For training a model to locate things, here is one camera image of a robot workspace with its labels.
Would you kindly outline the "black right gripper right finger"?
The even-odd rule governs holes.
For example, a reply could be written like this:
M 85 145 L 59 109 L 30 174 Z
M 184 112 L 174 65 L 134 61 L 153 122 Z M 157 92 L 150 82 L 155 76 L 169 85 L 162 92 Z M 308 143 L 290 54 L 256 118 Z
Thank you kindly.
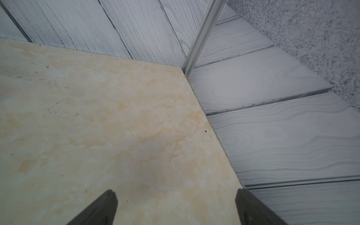
M 287 225 L 247 189 L 238 189 L 235 203 L 242 225 Z

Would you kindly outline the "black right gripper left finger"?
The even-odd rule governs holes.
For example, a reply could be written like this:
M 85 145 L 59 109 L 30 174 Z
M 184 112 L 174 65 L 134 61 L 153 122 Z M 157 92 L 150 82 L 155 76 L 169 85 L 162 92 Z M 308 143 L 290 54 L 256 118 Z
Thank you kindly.
M 68 222 L 68 225 L 112 225 L 117 206 L 116 193 L 109 189 Z

